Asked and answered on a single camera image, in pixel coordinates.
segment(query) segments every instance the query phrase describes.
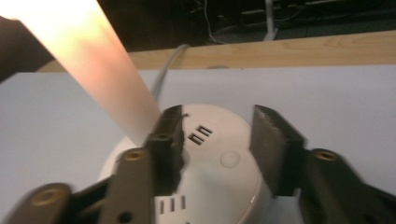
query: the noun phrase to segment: glowing light tube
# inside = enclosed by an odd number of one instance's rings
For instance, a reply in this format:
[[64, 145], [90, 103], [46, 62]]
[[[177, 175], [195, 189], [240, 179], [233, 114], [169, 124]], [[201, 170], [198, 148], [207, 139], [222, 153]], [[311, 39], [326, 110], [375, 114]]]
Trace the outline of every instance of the glowing light tube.
[[20, 20], [125, 134], [141, 146], [160, 116], [160, 109], [97, 2], [22, 2], [0, 1], [3, 10], [13, 10], [3, 15]]

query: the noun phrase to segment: white cable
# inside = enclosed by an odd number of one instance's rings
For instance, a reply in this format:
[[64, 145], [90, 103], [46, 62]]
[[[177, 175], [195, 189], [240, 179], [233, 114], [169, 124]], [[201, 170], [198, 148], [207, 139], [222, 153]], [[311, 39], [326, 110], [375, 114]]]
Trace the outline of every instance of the white cable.
[[217, 39], [215, 39], [215, 37], [213, 37], [212, 35], [212, 31], [210, 30], [210, 22], [209, 22], [209, 18], [207, 17], [207, 0], [205, 0], [205, 4], [204, 4], [204, 14], [205, 14], [205, 19], [206, 19], [206, 23], [207, 23], [207, 31], [209, 32], [209, 37], [218, 44], [228, 44], [222, 41], [219, 41]]
[[158, 98], [161, 94], [161, 89], [163, 86], [163, 80], [165, 79], [166, 73], [168, 72], [168, 67], [169, 65], [172, 63], [172, 61], [176, 58], [176, 56], [183, 50], [186, 48], [189, 48], [190, 45], [187, 44], [183, 44], [178, 46], [175, 51], [173, 51], [173, 53], [169, 56], [168, 60], [165, 62], [165, 64], [163, 65], [163, 68], [160, 70], [160, 72], [158, 73], [157, 77], [154, 80], [154, 83], [151, 87], [151, 94], [154, 97], [154, 99], [156, 101], [158, 101]]

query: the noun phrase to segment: round power strip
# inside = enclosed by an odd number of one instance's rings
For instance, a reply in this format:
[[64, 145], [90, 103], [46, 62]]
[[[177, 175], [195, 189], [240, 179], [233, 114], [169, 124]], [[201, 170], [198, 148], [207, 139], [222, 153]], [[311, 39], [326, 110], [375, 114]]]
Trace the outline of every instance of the round power strip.
[[[183, 105], [185, 167], [177, 193], [155, 198], [158, 224], [262, 223], [270, 193], [248, 146], [249, 125], [215, 105]], [[112, 173], [117, 156], [135, 145], [124, 138], [100, 178]]]

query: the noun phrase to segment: brass screw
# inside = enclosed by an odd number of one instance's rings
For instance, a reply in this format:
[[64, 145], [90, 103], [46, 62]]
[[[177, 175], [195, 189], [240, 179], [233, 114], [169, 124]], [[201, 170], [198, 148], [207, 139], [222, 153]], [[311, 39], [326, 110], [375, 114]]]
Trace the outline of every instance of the brass screw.
[[316, 151], [315, 156], [324, 161], [336, 161], [338, 160], [338, 156], [330, 151]]
[[35, 194], [30, 200], [30, 204], [33, 206], [43, 206], [55, 203], [63, 195], [64, 191], [61, 189], [45, 189]]
[[142, 159], [145, 156], [145, 153], [143, 151], [133, 151], [129, 152], [124, 156], [124, 159], [126, 161], [138, 161]]

